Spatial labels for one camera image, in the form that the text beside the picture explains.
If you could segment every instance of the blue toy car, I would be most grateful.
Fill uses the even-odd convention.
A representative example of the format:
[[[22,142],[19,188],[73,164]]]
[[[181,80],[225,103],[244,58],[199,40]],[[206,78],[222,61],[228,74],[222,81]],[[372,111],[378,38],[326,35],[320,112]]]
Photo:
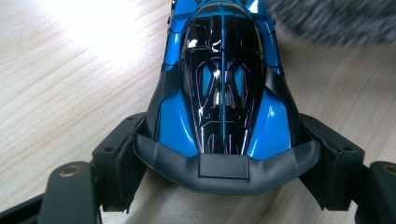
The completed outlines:
[[[134,138],[145,164],[204,192],[264,192],[317,163],[263,2],[172,3],[161,77]]]
[[[299,114],[262,1],[174,0],[171,9],[148,111],[125,119],[90,163],[56,169],[44,196],[3,212],[1,223],[98,223],[100,205],[129,208],[147,167],[187,189],[224,194],[300,177],[321,208],[347,210],[354,200],[363,205],[359,223],[395,223],[396,164],[368,169],[361,148]]]

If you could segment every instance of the wooden table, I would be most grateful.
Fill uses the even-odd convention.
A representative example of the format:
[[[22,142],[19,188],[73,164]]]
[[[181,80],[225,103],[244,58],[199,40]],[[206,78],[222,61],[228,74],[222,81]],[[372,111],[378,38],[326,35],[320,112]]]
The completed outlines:
[[[45,190],[56,167],[90,161],[157,84],[170,1],[0,3],[0,211]],[[396,46],[314,46],[277,26],[300,112],[396,162]],[[320,211],[300,180],[257,196],[189,192],[147,171],[130,214],[105,223],[351,223]]]

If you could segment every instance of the screw hole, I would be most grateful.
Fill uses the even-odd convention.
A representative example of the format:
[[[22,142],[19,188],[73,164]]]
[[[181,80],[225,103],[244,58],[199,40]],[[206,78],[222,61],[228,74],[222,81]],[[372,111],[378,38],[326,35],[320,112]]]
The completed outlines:
[[[59,175],[62,177],[69,177],[78,174],[80,171],[81,171],[81,166],[71,165],[63,168],[62,171],[59,173]]]
[[[105,152],[111,152],[114,150],[114,147],[106,147]]]

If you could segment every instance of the blue car body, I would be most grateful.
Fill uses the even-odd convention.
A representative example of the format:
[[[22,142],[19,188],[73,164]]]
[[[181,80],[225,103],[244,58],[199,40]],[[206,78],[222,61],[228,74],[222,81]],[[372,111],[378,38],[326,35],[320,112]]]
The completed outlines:
[[[136,156],[197,191],[253,194],[312,168],[274,21],[263,1],[173,1],[157,89]]]

